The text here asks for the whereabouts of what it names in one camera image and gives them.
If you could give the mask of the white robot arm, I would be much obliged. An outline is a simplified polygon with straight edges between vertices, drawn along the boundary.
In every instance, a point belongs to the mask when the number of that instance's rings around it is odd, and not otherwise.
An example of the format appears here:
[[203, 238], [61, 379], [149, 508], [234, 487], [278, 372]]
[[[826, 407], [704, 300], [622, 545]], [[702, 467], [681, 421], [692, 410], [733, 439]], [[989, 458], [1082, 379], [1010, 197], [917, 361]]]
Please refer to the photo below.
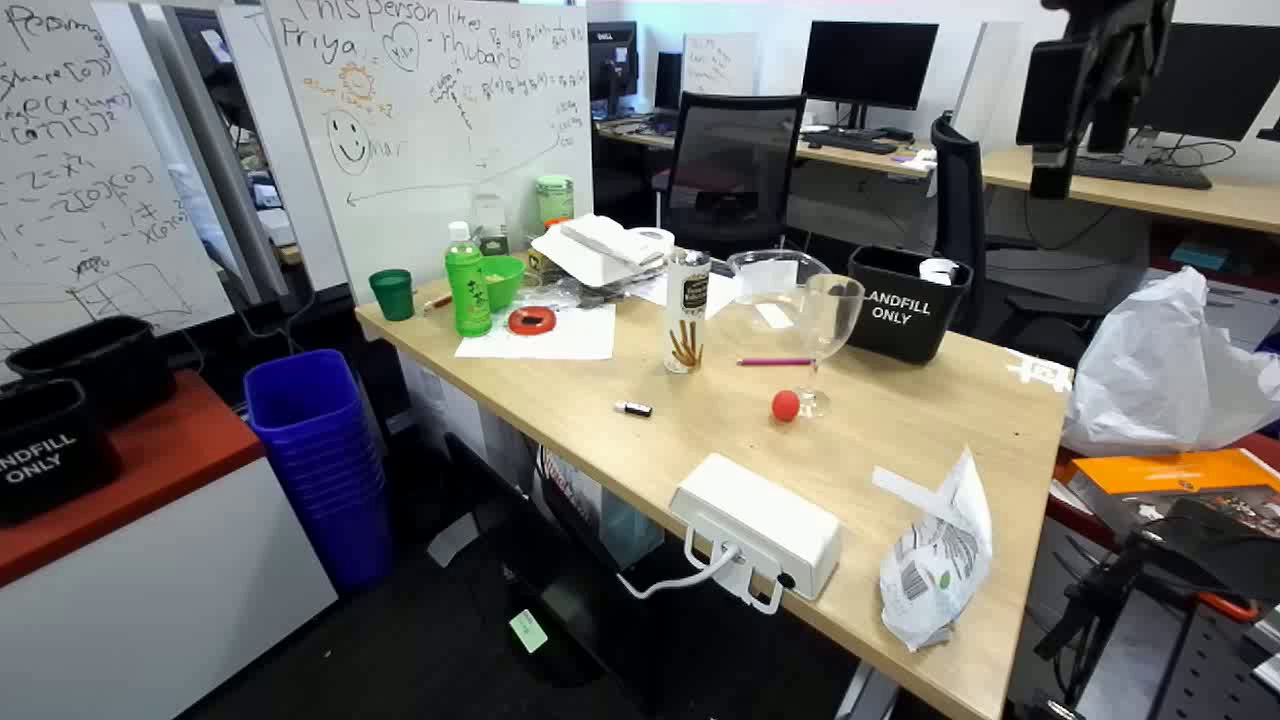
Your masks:
[[1036, 39], [1016, 139], [1031, 149], [1031, 190], [1065, 198], [1084, 137], [1122, 152], [1137, 99], [1159, 70], [1176, 0], [1040, 0], [1065, 12], [1056, 39]]

